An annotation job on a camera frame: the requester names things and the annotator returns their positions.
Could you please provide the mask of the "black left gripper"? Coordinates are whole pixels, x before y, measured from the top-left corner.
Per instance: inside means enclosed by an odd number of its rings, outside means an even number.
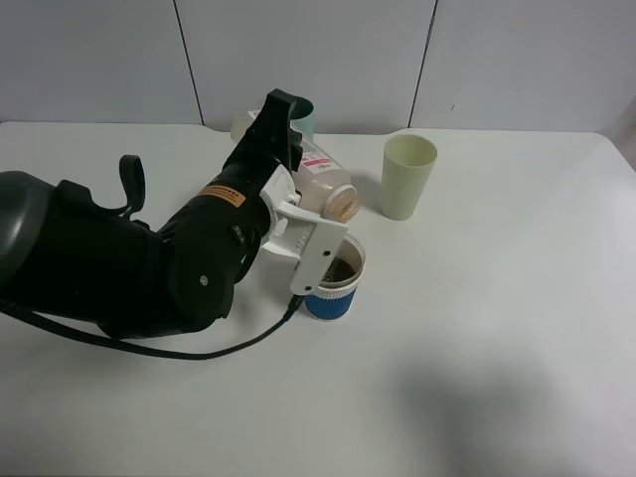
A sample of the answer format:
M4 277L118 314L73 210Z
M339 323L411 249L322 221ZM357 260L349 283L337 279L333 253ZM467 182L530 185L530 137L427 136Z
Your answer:
M276 207L296 193L302 134L291 128L297 99L272 90L221 172L198 193L198 232L206 239L267 239Z

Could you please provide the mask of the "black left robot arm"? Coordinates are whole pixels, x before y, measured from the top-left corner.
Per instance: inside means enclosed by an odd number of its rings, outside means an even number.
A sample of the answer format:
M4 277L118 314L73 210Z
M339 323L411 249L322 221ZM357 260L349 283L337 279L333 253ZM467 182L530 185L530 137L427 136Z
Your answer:
M295 103L270 92L221 173L156 231L134 219L145 201L135 155L119 162L118 209L71 181L3 173L2 311L81 320L114 339L193 333L226 317L272 224L261 190L300 160Z

